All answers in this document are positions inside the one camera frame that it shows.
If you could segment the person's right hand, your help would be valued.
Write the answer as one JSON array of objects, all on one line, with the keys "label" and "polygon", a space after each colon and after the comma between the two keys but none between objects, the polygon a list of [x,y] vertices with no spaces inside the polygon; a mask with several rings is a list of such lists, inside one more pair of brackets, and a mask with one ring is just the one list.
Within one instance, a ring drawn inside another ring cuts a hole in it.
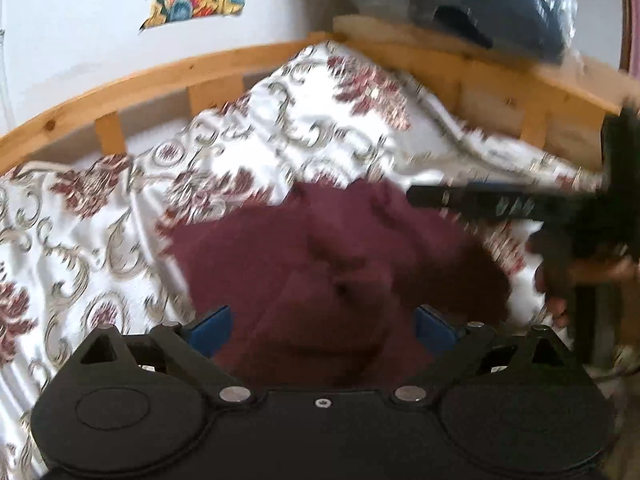
[{"label": "person's right hand", "polygon": [[631,331],[639,333],[639,265],[629,257],[608,260],[575,260],[564,270],[535,272],[535,287],[544,295],[544,306],[557,328],[570,325],[564,288],[576,285],[614,284],[623,287],[624,313],[631,315]]}]

